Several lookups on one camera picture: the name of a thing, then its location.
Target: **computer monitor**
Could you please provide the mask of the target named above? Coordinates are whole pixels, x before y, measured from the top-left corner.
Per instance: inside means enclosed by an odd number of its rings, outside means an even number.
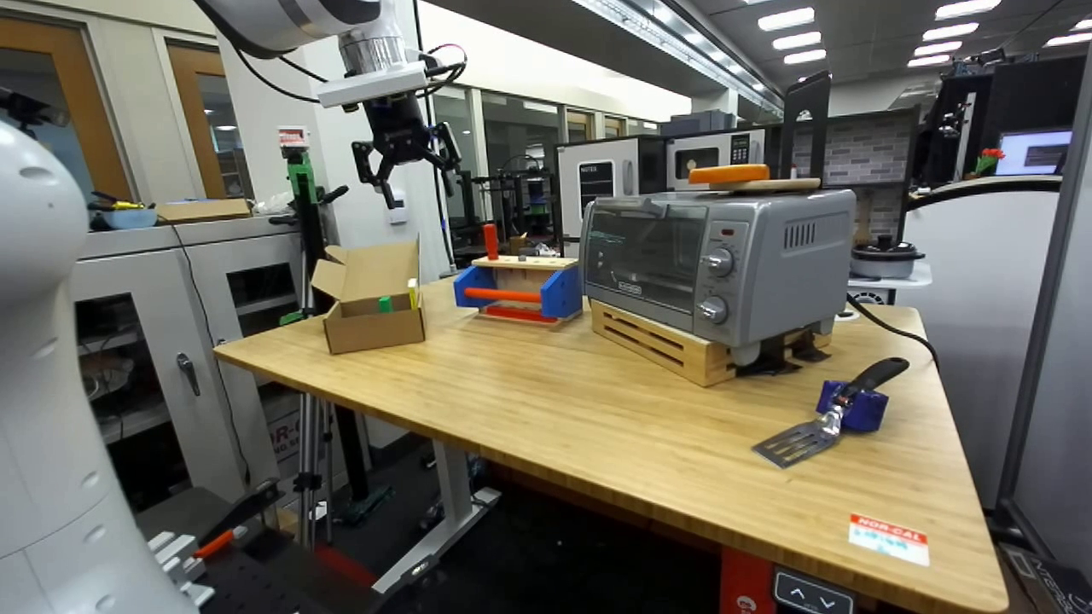
[[[1041,131],[1000,131],[1000,177],[1041,177],[1057,172],[1066,159],[1072,130],[1041,130]]]

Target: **cabinet door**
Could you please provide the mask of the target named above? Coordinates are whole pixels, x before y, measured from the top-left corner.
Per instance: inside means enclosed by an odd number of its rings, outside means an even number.
[[[236,432],[182,251],[82,258],[71,296],[82,378],[129,505],[146,507],[186,483],[243,499]]]
[[[265,235],[187,249],[216,343],[278,328],[302,309],[302,243]],[[254,483],[296,475],[302,396],[220,360]]]

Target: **white robot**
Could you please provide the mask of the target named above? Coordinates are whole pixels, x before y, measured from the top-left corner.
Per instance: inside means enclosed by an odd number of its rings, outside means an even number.
[[[362,180],[388,197],[396,163],[456,163],[416,98],[464,68],[400,44],[386,0],[198,0],[243,50],[288,53],[338,34],[345,80],[326,104],[364,104]],[[69,274],[89,230],[87,194],[32,137],[0,123],[0,611],[174,614],[191,600],[155,561],[89,408]]]

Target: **toaster oven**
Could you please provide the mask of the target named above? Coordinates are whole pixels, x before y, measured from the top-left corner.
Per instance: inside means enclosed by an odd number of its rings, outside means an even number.
[[[599,197],[580,238],[584,289],[750,363],[767,337],[831,329],[847,299],[855,208],[855,191]]]

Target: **floor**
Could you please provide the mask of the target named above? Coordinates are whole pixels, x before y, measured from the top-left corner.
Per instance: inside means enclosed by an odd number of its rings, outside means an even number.
[[[437,499],[430,448],[378,468],[372,488],[388,488],[362,526],[343,526],[336,545],[364,570],[386,570],[423,531]],[[718,611],[718,553],[592,511],[499,478],[483,465],[483,483],[502,502],[428,573],[384,604],[384,614],[709,614]]]

